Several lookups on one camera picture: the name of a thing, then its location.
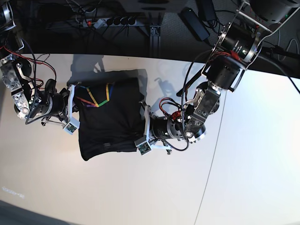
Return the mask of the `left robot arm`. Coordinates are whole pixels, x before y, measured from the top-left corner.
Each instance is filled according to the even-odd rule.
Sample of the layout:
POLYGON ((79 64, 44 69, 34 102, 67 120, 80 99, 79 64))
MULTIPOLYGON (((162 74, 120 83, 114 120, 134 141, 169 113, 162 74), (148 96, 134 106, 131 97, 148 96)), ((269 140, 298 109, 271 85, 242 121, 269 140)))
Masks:
POLYGON ((246 19, 250 28, 242 27, 235 21, 224 26, 218 41, 212 48, 204 66, 192 77, 186 77, 183 87, 177 92, 181 98, 176 103, 172 98, 161 99, 159 106, 175 105, 177 111, 162 117, 154 116, 150 106, 143 103, 145 130, 141 139, 135 142, 141 154, 157 147, 171 153, 174 147, 169 139, 194 143, 206 134, 205 121, 214 114, 220 105, 221 92, 234 92, 244 73, 257 58, 277 67, 284 76, 292 79, 295 73, 278 60, 273 54, 298 59, 300 56, 280 49, 278 46, 263 46, 266 38, 277 33, 300 9, 297 0, 243 0, 235 16, 246 19))

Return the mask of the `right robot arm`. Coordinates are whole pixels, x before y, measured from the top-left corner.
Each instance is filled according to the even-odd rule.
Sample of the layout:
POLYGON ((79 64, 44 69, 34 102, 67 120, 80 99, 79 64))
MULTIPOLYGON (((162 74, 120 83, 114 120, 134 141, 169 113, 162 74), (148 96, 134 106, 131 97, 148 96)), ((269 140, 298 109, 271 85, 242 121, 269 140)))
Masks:
POLYGON ((37 79, 37 65, 55 69, 47 62, 30 58, 19 53, 29 44, 15 31, 16 24, 12 7, 7 0, 0 2, 0 75, 10 90, 18 118, 31 124, 41 120, 45 126, 57 118, 57 125, 73 134, 80 126, 73 117, 75 86, 70 85, 60 92, 56 89, 56 78, 47 82, 37 79))

